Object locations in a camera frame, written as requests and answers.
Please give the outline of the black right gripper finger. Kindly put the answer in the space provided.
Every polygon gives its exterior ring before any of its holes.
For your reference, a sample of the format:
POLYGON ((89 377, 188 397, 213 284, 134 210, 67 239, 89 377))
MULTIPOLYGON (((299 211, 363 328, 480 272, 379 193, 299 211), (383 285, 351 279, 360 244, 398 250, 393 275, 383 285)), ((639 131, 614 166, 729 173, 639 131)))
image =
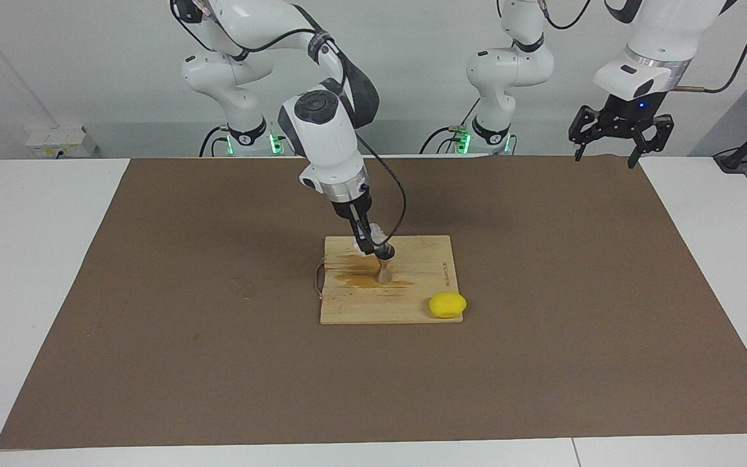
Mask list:
POLYGON ((355 239, 355 249, 362 256, 374 254, 376 244, 373 238, 373 228, 366 217, 350 219, 350 225, 355 239))

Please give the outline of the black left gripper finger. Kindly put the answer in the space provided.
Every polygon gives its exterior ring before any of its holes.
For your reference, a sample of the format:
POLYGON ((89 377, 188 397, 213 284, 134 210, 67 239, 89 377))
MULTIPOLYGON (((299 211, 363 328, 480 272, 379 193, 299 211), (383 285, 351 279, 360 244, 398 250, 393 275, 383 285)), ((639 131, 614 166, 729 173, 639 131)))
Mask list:
POLYGON ((600 112, 589 106, 581 107, 568 129, 568 139, 575 148, 575 161, 580 162, 585 148, 607 136, 599 122, 600 112))
POLYGON ((634 142, 635 147, 626 162, 628 167, 633 169, 644 154, 664 150, 674 126, 675 122, 670 114, 659 115, 631 125, 629 137, 634 142), (648 129, 655 130, 651 139, 645 139, 644 137, 644 131, 648 129))

